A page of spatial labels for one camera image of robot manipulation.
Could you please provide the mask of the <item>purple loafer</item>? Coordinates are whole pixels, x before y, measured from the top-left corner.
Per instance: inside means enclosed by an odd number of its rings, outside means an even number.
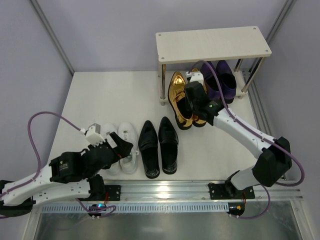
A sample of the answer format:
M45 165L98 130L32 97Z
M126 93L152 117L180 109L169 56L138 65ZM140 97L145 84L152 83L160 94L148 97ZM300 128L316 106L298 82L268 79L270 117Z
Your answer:
M216 71L222 88L223 98L227 104L231 104L236 96L236 78L225 60L218 61Z
M216 79L211 71L211 69L209 68L209 66L214 70L217 78L218 78L218 81L219 81L219 86L221 87L222 89L222 86L221 86L221 75L222 73L219 72L213 65L212 62L210 61L206 61L206 63L204 63L200 69L200 72L202 73L203 75L203 78L204 78L204 83L205 83L205 87L206 87L206 91L208 93L208 97L211 99L211 100L216 100L216 99L221 99L221 93L219 91L219 87L218 87L218 84L216 82Z

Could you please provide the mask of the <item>gold loafer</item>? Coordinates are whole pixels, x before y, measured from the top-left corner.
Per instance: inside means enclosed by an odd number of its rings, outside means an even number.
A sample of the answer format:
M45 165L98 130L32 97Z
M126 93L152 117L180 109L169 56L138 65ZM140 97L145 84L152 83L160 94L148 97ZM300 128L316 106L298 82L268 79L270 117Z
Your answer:
M176 124L181 130L188 130L193 124L193 113L187 107L185 85L186 81L183 75L176 71L171 77L167 93L168 101L174 111Z
M199 70L197 68L193 68L191 70L191 72L199 72ZM207 91L207 87L206 87L206 84L204 83L203 85L203 88L204 88L204 91L205 93L207 94L208 91ZM201 128L201 127L204 127L206 125L206 121L205 120L202 120L200 119L197 115L193 114L192 116L192 124L197 127L197 128Z

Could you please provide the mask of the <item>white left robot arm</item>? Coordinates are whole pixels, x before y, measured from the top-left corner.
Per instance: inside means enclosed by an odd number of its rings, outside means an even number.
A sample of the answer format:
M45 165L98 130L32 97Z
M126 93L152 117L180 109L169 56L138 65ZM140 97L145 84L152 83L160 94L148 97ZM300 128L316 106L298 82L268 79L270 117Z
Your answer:
M36 177L1 180L1 218L23 216L35 206L60 200L102 199L106 188L98 172L128 157L133 146L112 132L97 146L62 153L44 166Z

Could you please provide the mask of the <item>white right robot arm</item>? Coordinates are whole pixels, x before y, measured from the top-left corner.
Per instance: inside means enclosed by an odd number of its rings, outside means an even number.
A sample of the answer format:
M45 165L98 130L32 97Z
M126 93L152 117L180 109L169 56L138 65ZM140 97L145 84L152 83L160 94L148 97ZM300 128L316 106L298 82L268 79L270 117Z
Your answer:
M264 134L237 117L222 100L210 100L198 81L186 84L184 93L187 106L196 116L228 133L256 158L255 165L236 171L224 182L230 198L240 196L249 187L271 187L292 167L286 138Z

